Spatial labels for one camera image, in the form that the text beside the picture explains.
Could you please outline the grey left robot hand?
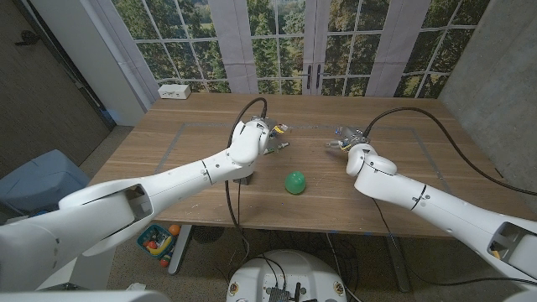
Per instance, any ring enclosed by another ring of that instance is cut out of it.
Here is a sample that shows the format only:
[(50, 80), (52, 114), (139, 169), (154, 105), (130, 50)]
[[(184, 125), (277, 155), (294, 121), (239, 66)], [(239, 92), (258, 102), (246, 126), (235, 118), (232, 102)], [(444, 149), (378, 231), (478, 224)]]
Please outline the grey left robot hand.
[(289, 142), (286, 142), (282, 139), (283, 134), (289, 129), (287, 125), (278, 123), (271, 118), (260, 116), (253, 116), (251, 120), (253, 122), (260, 122), (264, 124), (268, 129), (266, 143), (262, 148), (263, 155), (277, 153), (281, 149), (289, 146)]

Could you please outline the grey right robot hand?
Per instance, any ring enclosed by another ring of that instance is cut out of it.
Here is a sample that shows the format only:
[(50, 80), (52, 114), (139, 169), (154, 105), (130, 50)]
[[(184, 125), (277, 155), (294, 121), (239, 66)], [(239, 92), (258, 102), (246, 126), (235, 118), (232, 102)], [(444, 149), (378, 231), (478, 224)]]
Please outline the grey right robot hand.
[(355, 145), (360, 143), (370, 143), (370, 139), (358, 128), (348, 126), (338, 127), (335, 134), (338, 135), (339, 138), (326, 143), (326, 147), (349, 152)]

